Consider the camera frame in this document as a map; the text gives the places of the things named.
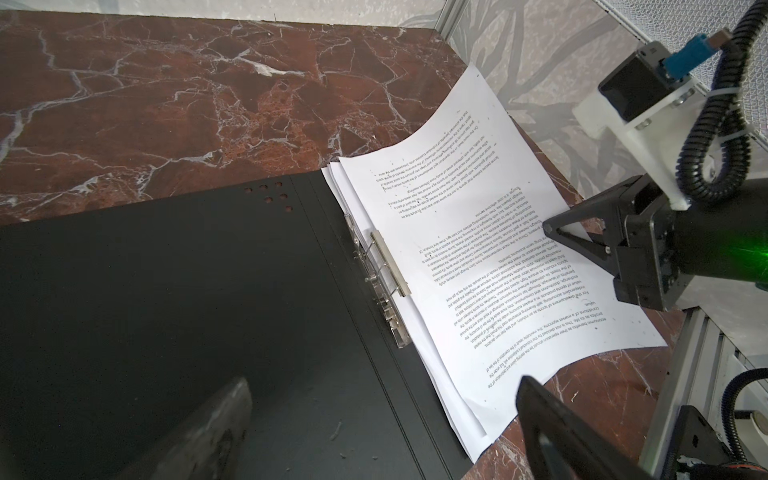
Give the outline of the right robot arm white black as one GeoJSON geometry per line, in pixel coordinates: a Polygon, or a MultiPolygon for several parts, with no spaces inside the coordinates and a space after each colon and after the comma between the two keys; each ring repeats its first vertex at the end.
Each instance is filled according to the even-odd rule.
{"type": "Polygon", "coordinates": [[[740,104],[766,21],[766,3],[755,1],[734,29],[676,52],[651,42],[575,108],[590,136],[613,133],[644,172],[543,230],[609,273],[619,301],[665,311],[697,276],[766,285],[767,183],[749,177],[740,104]]]}

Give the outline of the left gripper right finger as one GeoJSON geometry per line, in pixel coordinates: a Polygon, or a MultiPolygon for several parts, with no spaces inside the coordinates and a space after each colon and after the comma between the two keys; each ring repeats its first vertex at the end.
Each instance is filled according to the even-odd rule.
{"type": "Polygon", "coordinates": [[[535,479],[649,479],[535,378],[521,378],[516,407],[535,479]]]}

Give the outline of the paper sheet back top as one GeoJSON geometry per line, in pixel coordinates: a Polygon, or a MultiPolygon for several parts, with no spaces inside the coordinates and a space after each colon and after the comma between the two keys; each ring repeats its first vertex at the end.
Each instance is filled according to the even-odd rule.
{"type": "Polygon", "coordinates": [[[609,274],[544,234],[566,203],[476,67],[417,132],[341,165],[487,434],[516,417],[522,377],[664,345],[609,274]]]}

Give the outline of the paper sheet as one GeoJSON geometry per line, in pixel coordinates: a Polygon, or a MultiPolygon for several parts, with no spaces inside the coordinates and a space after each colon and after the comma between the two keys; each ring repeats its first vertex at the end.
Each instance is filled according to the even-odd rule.
{"type": "Polygon", "coordinates": [[[544,234],[566,203],[476,67],[417,132],[341,165],[487,434],[516,417],[522,377],[664,345],[609,274],[544,234]]]}
{"type": "Polygon", "coordinates": [[[426,328],[399,267],[383,235],[374,226],[354,191],[342,165],[332,162],[321,169],[341,207],[365,280],[382,308],[398,347],[413,344],[432,382],[448,422],[464,451],[475,463],[493,441],[460,397],[426,328]]]}

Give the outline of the blue folder black inside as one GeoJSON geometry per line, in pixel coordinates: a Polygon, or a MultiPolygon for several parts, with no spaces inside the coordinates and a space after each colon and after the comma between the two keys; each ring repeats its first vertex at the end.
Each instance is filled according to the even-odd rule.
{"type": "Polygon", "coordinates": [[[322,174],[2,228],[3,478],[113,479],[231,382],[244,414],[193,476],[471,467],[322,174]]]}

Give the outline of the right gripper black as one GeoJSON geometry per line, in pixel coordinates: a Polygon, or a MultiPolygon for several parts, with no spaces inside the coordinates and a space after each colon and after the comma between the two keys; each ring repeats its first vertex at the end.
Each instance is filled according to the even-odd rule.
{"type": "Polygon", "coordinates": [[[668,310],[696,277],[767,281],[767,181],[717,205],[672,208],[634,176],[542,224],[545,235],[614,277],[616,298],[668,310]]]}

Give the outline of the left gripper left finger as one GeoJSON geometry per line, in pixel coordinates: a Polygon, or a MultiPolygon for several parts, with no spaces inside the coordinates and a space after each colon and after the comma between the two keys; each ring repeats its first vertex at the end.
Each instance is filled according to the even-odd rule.
{"type": "Polygon", "coordinates": [[[251,413],[249,384],[234,378],[116,477],[233,479],[251,413]]]}

